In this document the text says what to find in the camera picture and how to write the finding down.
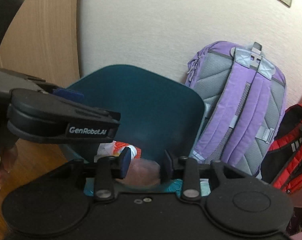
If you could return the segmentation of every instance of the backpack shoulder strap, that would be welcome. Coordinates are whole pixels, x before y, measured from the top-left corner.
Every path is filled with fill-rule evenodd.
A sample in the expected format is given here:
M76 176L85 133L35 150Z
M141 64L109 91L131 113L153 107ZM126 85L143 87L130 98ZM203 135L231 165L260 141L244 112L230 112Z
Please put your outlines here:
M261 125L270 98L271 79L276 69L271 62L260 56L261 51L257 52L258 49L253 48L252 51L236 48L234 53L235 64L254 69L256 73L249 82L250 91L221 158L233 166L244 156L254 138L270 143L274 137L274 129Z
M284 118L279 127L274 142L268 152L278 150L299 137L302 124L302 105L296 104L285 111Z
M293 193L302 187L302 137L287 145L286 150L291 151L292 155L272 184L278 189Z
M257 73L257 68L250 67L250 63L256 65L251 60L252 51L240 48L236 48L234 51L236 51L235 55L238 55L238 57L233 61L223 93L195 147L195 151L204 159L210 156L218 147L217 154L219 157L221 156L221 151L223 150L221 142L227 141L228 138L225 136L230 135L232 132L232 126L234 127L237 122L235 116L239 116L242 110L241 107L239 108L239 105L243 104L246 99L246 97L243 97L243 94L249 90L247 84L252 83ZM261 58L258 54L254 53L253 55L256 57L255 60Z

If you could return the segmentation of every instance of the backpack zipper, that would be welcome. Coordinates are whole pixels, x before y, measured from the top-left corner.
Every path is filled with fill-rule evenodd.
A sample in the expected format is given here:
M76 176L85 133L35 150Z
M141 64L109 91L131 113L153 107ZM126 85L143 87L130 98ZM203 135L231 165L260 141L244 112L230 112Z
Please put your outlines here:
M194 77L196 68L198 67L199 59L200 59L200 56L198 56L198 58L194 61L194 63L192 65L192 67L190 68L190 70L187 72L187 74L191 73L191 76L189 78L189 82L191 82L193 77Z

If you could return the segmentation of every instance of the purple backpack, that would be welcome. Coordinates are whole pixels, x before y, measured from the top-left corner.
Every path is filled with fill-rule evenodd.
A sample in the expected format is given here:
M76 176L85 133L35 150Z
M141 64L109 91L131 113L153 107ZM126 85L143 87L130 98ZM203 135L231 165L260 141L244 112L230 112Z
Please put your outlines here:
M260 177L260 164L285 112L283 73L261 53L217 41L188 63L186 85L203 99L203 125L191 157L221 160Z

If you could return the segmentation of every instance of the wooden floor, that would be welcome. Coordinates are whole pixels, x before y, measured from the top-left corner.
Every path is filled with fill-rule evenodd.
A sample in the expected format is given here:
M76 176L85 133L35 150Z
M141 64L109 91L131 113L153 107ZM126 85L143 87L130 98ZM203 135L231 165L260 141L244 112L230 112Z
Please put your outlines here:
M26 184L66 162L57 145L36 144L19 140L17 147L17 162L10 173L10 179L0 190L0 240L7 232L1 214L1 203L5 196L20 185Z

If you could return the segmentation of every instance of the red backpack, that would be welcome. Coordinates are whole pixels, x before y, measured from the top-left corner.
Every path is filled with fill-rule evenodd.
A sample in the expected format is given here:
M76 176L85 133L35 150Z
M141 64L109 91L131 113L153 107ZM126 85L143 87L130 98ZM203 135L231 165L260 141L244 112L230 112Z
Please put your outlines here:
M262 180L288 194L302 188L302 105L286 110L261 174Z

